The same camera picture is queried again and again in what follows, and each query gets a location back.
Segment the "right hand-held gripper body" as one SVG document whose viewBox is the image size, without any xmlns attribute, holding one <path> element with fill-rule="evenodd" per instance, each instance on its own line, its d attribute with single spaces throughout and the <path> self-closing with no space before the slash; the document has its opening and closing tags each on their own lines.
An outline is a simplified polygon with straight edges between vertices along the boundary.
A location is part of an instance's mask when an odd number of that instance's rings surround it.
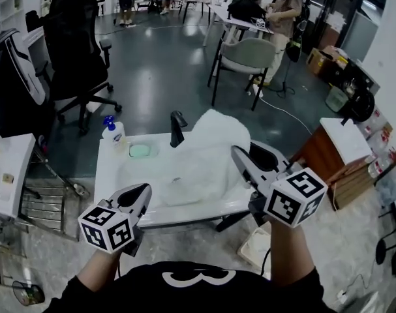
<svg viewBox="0 0 396 313">
<path fill-rule="evenodd" d="M 262 175 L 256 189 L 266 197 L 264 212 L 295 228 L 316 212 L 327 185 L 310 168 L 304 168 L 291 175 L 275 171 Z"/>
</svg>

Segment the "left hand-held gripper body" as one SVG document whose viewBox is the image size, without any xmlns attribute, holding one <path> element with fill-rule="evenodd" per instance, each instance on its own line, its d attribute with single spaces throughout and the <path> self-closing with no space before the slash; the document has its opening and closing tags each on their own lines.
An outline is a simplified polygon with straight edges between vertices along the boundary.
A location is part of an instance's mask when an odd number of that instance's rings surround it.
<svg viewBox="0 0 396 313">
<path fill-rule="evenodd" d="M 140 219 L 112 207 L 108 200 L 101 200 L 88 207 L 78 217 L 78 223 L 89 245 L 108 254 L 121 251 L 134 257 L 143 236 L 137 226 Z"/>
</svg>

